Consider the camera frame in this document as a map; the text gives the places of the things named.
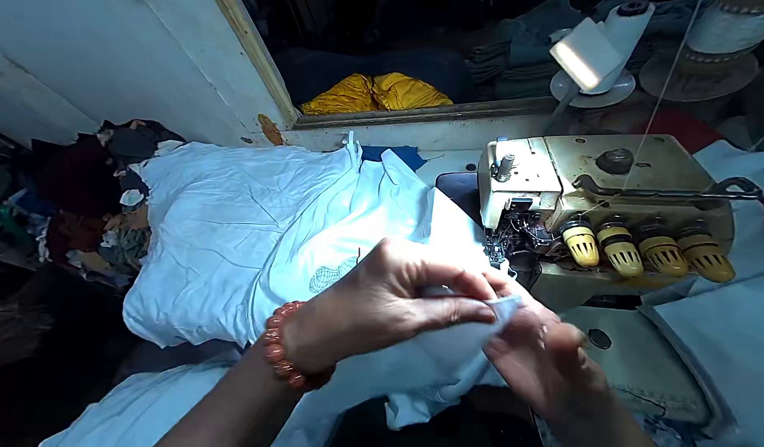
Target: fabric scrap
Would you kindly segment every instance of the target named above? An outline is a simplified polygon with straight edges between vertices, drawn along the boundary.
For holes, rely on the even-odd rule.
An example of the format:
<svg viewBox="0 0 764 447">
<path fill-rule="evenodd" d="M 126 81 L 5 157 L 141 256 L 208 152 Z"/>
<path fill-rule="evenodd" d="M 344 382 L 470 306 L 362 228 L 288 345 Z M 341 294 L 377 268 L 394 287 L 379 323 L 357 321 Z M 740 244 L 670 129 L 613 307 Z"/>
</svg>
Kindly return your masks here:
<svg viewBox="0 0 764 447">
<path fill-rule="evenodd" d="M 427 163 L 427 161 L 421 158 L 420 154 L 417 153 L 419 149 L 412 146 L 363 146 L 363 160 L 381 161 L 382 153 L 388 149 L 392 150 L 393 154 L 396 154 L 398 158 L 401 158 L 404 163 L 407 163 L 407 166 L 412 169 L 413 172 L 417 171 L 418 168 Z"/>
<path fill-rule="evenodd" d="M 144 194 L 139 192 L 138 189 L 128 189 L 123 192 L 123 196 L 119 199 L 119 203 L 132 207 L 144 200 Z"/>
<path fill-rule="evenodd" d="M 108 159 L 96 136 L 80 137 L 57 150 L 39 169 L 35 178 L 39 198 L 83 217 L 119 213 L 122 191 Z"/>
</svg>

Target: folded clothing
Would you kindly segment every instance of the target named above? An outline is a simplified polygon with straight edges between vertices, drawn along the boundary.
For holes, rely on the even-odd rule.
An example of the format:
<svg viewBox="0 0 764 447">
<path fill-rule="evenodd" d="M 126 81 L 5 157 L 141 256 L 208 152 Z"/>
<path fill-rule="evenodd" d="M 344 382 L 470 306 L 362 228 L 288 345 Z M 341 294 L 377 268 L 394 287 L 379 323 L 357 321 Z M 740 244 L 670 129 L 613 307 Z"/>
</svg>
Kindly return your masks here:
<svg viewBox="0 0 764 447">
<path fill-rule="evenodd" d="M 462 55 L 445 48 L 412 48 L 373 56 L 291 48 L 274 55 L 294 104 L 304 104 L 353 73 L 398 72 L 436 88 L 454 103 L 474 100 L 473 81 Z"/>
<path fill-rule="evenodd" d="M 451 99 L 431 85 L 397 72 L 376 76 L 373 93 L 380 108 L 388 111 L 405 111 L 453 104 Z"/>
<path fill-rule="evenodd" d="M 371 76 L 354 73 L 334 87 L 301 106 L 305 115 L 327 115 L 375 111 L 378 105 L 371 94 Z"/>
</svg>

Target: dark blue fabric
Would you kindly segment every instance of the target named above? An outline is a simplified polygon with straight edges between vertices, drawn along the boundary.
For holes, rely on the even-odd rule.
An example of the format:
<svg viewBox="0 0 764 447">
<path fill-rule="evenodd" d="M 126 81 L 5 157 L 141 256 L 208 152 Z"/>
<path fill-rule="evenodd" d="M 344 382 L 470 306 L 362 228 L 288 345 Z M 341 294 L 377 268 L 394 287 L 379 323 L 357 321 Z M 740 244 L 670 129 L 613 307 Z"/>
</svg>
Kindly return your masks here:
<svg viewBox="0 0 764 447">
<path fill-rule="evenodd" d="M 381 161 L 382 152 L 386 150 L 392 150 L 393 154 L 396 154 L 401 161 L 407 163 L 407 166 L 412 171 L 417 171 L 418 168 L 427 163 L 417 153 L 417 148 L 412 146 L 400 146 L 400 147 L 386 147 L 386 146 L 363 146 L 363 160 L 368 161 Z"/>
</svg>

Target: white wall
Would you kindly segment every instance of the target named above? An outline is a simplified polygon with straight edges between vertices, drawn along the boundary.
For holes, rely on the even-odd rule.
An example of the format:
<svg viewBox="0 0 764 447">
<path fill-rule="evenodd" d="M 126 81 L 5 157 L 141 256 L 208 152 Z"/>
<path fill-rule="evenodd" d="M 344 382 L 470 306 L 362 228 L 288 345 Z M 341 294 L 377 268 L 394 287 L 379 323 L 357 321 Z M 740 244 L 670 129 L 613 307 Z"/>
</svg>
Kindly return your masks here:
<svg viewBox="0 0 764 447">
<path fill-rule="evenodd" d="M 70 142 L 104 119 L 155 119 L 189 140 L 269 146 L 258 123 L 289 144 L 340 145 L 345 129 L 288 130 L 213 0 L 0 2 L 0 131 Z M 499 135 L 536 135 L 543 117 L 359 127 L 364 144 L 479 149 Z"/>
</svg>

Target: beaded bracelet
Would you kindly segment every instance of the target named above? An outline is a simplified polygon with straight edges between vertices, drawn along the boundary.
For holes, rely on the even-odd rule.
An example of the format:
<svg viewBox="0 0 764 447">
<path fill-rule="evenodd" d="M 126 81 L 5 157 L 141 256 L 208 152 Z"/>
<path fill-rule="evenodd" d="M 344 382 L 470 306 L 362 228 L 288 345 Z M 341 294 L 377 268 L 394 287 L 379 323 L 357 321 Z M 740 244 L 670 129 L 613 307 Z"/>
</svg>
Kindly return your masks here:
<svg viewBox="0 0 764 447">
<path fill-rule="evenodd" d="M 266 320 L 266 331 L 260 336 L 265 350 L 263 357 L 275 370 L 277 377 L 287 380 L 291 388 L 296 391 L 312 391 L 323 387 L 332 378 L 335 367 L 318 374 L 304 375 L 297 371 L 294 364 L 287 359 L 285 348 L 282 346 L 282 326 L 290 314 L 302 307 L 302 301 L 291 301 L 277 308 L 275 314 Z"/>
</svg>

